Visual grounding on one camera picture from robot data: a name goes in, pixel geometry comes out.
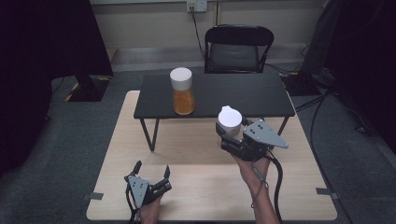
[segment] electrical outlet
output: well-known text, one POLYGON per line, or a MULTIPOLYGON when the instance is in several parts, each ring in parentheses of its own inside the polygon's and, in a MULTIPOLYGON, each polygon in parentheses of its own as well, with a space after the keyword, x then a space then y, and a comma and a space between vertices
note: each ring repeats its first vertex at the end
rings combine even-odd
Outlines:
POLYGON ((197 1, 196 0, 187 0, 187 12, 197 11, 197 1))
POLYGON ((207 0, 197 0, 196 4, 197 12, 206 12, 207 11, 207 0))

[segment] human hand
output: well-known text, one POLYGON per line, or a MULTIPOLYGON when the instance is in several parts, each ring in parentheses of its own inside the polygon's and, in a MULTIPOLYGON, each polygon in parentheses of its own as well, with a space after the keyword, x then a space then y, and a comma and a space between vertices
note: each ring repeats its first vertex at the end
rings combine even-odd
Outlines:
POLYGON ((144 205, 142 208, 140 208, 140 221, 142 224, 156 224, 158 222, 162 197, 163 195, 154 202, 144 205))

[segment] white wall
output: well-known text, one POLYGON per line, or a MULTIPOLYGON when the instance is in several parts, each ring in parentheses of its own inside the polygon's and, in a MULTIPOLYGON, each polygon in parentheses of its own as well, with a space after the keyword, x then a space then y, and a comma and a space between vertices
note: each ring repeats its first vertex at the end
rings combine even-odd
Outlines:
MULTIPOLYGON (((324 0, 221 2, 220 23, 262 25, 273 31, 274 45, 309 43, 324 0)), ((215 3, 196 13, 198 33, 204 43, 214 25, 215 3)), ((185 2, 92 5, 108 49, 196 48, 197 37, 185 2)))

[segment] black table leg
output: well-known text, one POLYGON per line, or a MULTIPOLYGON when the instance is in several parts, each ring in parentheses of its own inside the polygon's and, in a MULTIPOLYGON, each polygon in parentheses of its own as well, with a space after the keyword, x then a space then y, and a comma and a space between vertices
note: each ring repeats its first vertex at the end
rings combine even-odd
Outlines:
POLYGON ((279 131, 277 131, 277 135, 280 136, 282 134, 283 129, 285 129, 286 123, 288 122, 288 119, 289 119, 289 117, 285 117, 283 119, 283 122, 282 122, 282 124, 280 125, 280 128, 279 128, 279 131))
POLYGON ((149 132, 148 132, 148 128, 146 127, 145 120, 141 119, 140 123, 142 124, 143 132, 145 132, 146 139, 148 140, 148 147, 149 147, 150 151, 153 152, 154 148, 155 148, 155 142, 157 141, 157 132, 158 132, 158 125, 160 123, 160 120, 155 119, 154 135, 152 136, 152 142, 149 138, 149 132))

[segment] black equipment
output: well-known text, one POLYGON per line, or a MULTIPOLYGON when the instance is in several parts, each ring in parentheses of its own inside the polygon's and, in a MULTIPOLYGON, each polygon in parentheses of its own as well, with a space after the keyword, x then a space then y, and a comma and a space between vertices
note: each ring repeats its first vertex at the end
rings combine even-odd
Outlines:
POLYGON ((273 147, 289 147, 277 133, 263 120, 255 122, 242 116, 243 139, 237 140, 224 131, 216 122, 216 133, 221 137, 221 149, 237 156, 243 161, 257 161, 266 156, 273 147))
POLYGON ((124 177, 127 182, 125 190, 126 200, 132 212, 129 223, 136 223, 139 221, 140 208, 143 205, 154 202, 156 199, 163 196, 166 191, 172 188, 171 183, 169 182, 169 175, 171 174, 169 166, 166 166, 163 180, 155 185, 150 185, 147 180, 136 176, 139 173, 141 166, 142 161, 138 161, 134 166, 134 170, 124 177), (131 203, 131 199, 129 197, 130 194, 132 196, 134 206, 131 203))

